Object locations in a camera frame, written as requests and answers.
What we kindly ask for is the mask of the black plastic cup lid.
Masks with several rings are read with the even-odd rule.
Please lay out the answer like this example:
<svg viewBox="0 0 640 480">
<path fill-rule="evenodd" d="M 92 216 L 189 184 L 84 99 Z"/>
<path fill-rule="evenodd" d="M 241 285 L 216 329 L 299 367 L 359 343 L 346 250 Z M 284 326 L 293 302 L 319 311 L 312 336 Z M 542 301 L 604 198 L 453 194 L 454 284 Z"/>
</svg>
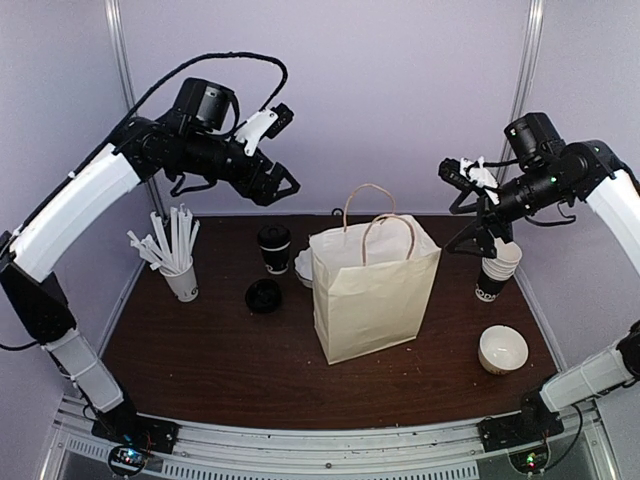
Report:
<svg viewBox="0 0 640 480">
<path fill-rule="evenodd" d="M 265 225 L 259 230 L 257 241 L 261 249 L 278 250 L 291 242 L 291 232 L 281 224 Z"/>
</svg>

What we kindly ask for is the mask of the black white paper coffee cup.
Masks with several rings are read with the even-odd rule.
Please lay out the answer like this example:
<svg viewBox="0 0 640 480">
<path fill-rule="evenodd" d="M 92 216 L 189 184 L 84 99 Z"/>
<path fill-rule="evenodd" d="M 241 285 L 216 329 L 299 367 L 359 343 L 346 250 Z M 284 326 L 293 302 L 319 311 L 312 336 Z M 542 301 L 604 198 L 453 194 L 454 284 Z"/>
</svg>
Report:
<svg viewBox="0 0 640 480">
<path fill-rule="evenodd" d="M 269 274 L 282 275 L 287 272 L 290 260 L 290 246 L 279 249 L 262 248 L 262 258 Z"/>
</svg>

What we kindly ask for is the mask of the kraft paper takeout bag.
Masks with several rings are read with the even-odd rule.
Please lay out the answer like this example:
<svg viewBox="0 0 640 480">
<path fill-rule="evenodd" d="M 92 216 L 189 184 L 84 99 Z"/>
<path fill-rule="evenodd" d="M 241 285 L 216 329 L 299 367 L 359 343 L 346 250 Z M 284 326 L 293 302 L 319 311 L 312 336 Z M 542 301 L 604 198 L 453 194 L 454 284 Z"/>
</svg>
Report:
<svg viewBox="0 0 640 480">
<path fill-rule="evenodd" d="M 442 249 L 414 216 L 344 219 L 309 247 L 314 328 L 328 364 L 417 338 Z"/>
</svg>

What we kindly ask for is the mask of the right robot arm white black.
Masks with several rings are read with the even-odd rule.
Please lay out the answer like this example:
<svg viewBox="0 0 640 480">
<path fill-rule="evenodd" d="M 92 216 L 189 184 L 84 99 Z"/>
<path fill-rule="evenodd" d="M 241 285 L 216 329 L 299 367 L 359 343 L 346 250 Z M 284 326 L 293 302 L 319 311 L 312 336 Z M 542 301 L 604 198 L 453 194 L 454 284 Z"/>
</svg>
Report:
<svg viewBox="0 0 640 480">
<path fill-rule="evenodd" d="M 606 143 L 566 142 L 542 112 L 504 135 L 506 181 L 478 159 L 444 159 L 438 174 L 464 221 L 446 251 L 493 258 L 519 243 L 517 274 L 569 363 L 522 397 L 512 430 L 530 442 L 563 409 L 639 383 L 639 183 Z"/>
</svg>

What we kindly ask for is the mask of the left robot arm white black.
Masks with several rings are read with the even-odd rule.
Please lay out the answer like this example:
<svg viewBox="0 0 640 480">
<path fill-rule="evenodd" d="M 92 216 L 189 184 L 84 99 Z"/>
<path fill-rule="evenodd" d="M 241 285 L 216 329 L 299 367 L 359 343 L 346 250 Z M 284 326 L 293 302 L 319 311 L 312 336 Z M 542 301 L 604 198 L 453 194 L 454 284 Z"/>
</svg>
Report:
<svg viewBox="0 0 640 480">
<path fill-rule="evenodd" d="M 102 213 L 158 171 L 174 182 L 172 196 L 185 193 L 187 174 L 202 177 L 208 187 L 227 182 L 259 206 L 296 194 L 295 178 L 258 147 L 292 122 L 293 111 L 285 104 L 266 105 L 224 132 L 227 112 L 238 109 L 232 90 L 186 79 L 166 113 L 155 120 L 123 120 L 20 231 L 2 236 L 1 286 L 19 320 L 106 414 L 106 429 L 123 444 L 143 436 L 143 421 L 124 407 L 123 389 L 79 333 L 53 268 Z"/>
</svg>

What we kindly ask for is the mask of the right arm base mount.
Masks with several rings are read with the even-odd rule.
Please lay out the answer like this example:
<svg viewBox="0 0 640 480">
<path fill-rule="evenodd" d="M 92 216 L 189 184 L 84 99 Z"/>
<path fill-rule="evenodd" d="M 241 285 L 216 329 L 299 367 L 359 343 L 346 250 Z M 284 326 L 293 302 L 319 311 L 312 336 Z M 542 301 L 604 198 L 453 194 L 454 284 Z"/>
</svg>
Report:
<svg viewBox="0 0 640 480">
<path fill-rule="evenodd" d="M 486 417 L 477 424 L 486 453 L 507 450 L 517 473 L 532 476 L 551 465 L 549 440 L 564 432 L 557 413 L 537 407 L 522 407 L 518 413 Z"/>
</svg>

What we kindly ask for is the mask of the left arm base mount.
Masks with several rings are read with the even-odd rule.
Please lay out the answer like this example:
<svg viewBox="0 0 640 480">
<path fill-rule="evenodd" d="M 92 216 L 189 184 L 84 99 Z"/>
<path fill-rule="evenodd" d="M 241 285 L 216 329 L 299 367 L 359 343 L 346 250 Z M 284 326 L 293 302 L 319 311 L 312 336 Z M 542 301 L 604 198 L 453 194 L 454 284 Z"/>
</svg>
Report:
<svg viewBox="0 0 640 480">
<path fill-rule="evenodd" d="M 111 441 L 107 466 L 113 474 L 130 478 L 143 472 L 158 454 L 171 454 L 178 438 L 179 426 L 172 421 L 139 414 L 103 413 L 91 408 L 95 416 L 91 433 Z"/>
</svg>

